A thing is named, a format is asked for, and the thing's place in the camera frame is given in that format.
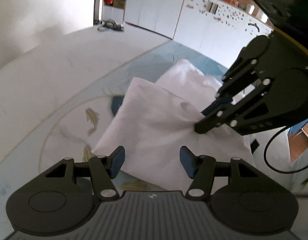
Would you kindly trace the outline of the white printed t-shirt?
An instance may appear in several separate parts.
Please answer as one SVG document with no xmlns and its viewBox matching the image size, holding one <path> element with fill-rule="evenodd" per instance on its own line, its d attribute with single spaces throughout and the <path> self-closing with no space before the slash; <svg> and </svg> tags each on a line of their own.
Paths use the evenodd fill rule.
<svg viewBox="0 0 308 240">
<path fill-rule="evenodd" d="M 179 160 L 182 146 L 218 161 L 239 157 L 253 164 L 249 141 L 232 128 L 194 131 L 220 86 L 187 60 L 178 61 L 156 82 L 135 77 L 93 153 L 108 155 L 123 146 L 124 172 L 169 191 L 186 191 L 191 184 Z"/>
</svg>

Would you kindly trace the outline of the white cabinet row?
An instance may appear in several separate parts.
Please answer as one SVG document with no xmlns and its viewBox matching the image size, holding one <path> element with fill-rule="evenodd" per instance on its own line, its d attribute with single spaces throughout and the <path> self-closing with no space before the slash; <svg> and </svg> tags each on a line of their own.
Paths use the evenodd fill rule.
<svg viewBox="0 0 308 240">
<path fill-rule="evenodd" d="M 104 0 L 102 19 L 173 39 L 229 68 L 241 49 L 272 29 L 221 0 Z"/>
</svg>

